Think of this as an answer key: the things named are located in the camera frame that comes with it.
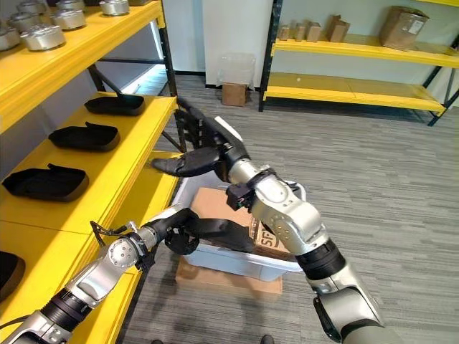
shoe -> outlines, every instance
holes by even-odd
[[[264,335],[263,338],[261,338],[260,344],[274,344],[274,338],[270,335]]]

brown cardboard box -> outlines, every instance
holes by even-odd
[[[428,19],[427,15],[417,9],[393,6],[379,33],[379,41],[383,47],[411,49]]]
[[[188,264],[183,257],[180,257],[175,280],[180,288],[226,292],[271,302],[276,301],[282,295],[282,277],[272,282],[264,282],[256,278],[195,267]]]
[[[317,42],[321,35],[321,25],[319,23],[310,23],[308,33],[306,34],[306,41]]]
[[[226,219],[244,227],[250,227],[252,223],[252,215],[246,208],[232,210],[227,205],[225,191],[214,188],[199,188],[191,204],[191,210],[201,219]]]
[[[295,41],[301,42],[304,39],[305,33],[306,33],[306,25],[305,24],[296,24]]]
[[[350,23],[341,20],[341,16],[333,16],[327,31],[328,40],[330,42],[342,42],[350,26]]]
[[[223,83],[223,105],[245,106],[247,97],[247,85],[233,84],[231,82]]]
[[[254,254],[283,260],[291,260],[293,257],[282,242],[268,232],[246,208],[232,210],[227,205],[227,195],[223,190],[199,188],[191,204],[191,210],[201,219],[226,219],[247,227],[249,237],[254,239]]]
[[[282,25],[279,29],[279,40],[280,41],[286,41],[288,39],[288,36],[290,35],[290,28],[288,25]]]
[[[271,234],[260,221],[253,218],[250,227],[255,232],[254,254],[282,260],[291,260],[293,255],[284,247],[282,242]]]

white wall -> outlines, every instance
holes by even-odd
[[[272,0],[202,0],[207,84],[217,83],[222,54],[244,52],[255,55],[254,86],[260,86],[272,5]]]
[[[202,0],[163,0],[175,70],[205,71]]]

yellow shelf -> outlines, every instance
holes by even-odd
[[[363,36],[360,34],[347,34],[344,42],[341,43],[329,42],[325,39],[317,42],[297,42],[294,39],[280,41],[276,39],[271,54],[275,54],[277,50],[390,59],[394,61],[459,68],[459,54],[450,47],[416,42],[413,50],[403,52],[401,50],[382,47],[379,44],[378,37]]]
[[[153,152],[148,159],[174,155],[176,153]],[[144,166],[114,223],[121,225],[134,220],[142,225],[169,205],[177,181],[175,177]],[[0,249],[17,254],[26,262],[21,284],[0,303],[0,324],[42,308],[98,251],[92,234],[9,222],[0,222],[0,227]],[[102,304],[76,329],[69,343],[115,343],[140,276],[136,269],[129,269]],[[17,326],[19,324],[1,330],[0,338],[5,338]]]
[[[416,1],[431,2],[433,4],[459,7],[459,0],[416,0]]]
[[[82,256],[87,235],[0,222],[0,249],[26,263],[20,285],[0,303],[0,324],[42,308],[70,278],[69,268]],[[0,330],[4,339],[18,325]]]
[[[130,11],[109,17],[102,15],[99,6],[89,7],[87,26],[65,32],[65,46],[29,52],[21,44],[0,53],[0,133],[149,22],[158,19],[164,26],[159,0],[132,6]]]
[[[271,73],[266,97],[383,105],[439,113],[445,109],[420,85],[322,75]]]
[[[3,221],[88,234],[90,220],[110,226],[168,119],[176,107],[174,97],[145,97],[146,109],[137,117],[95,115],[81,107],[63,126],[83,126],[85,121],[115,126],[118,146],[103,153],[61,149],[45,140],[13,172],[46,168],[48,163],[86,171],[90,184],[69,203],[41,201],[11,195],[0,188]]]

silver metal canister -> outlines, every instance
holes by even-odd
[[[37,13],[17,12],[8,18],[8,24],[19,32],[27,31],[41,23],[42,19]]]
[[[0,52],[14,48],[19,43],[19,33],[15,28],[0,27]]]
[[[51,20],[62,30],[75,30],[86,25],[86,18],[81,9],[60,9],[52,14]]]
[[[128,0],[102,0],[99,5],[106,16],[124,16],[129,13]]]
[[[56,3],[58,9],[81,9],[85,10],[85,2],[83,0],[60,0]]]
[[[29,12],[29,13],[37,13],[37,14],[46,13],[46,6],[41,1],[37,1],[37,0],[23,1],[16,7],[19,12]]]
[[[50,50],[65,43],[65,37],[59,25],[40,24],[22,32],[28,50],[36,52]]]

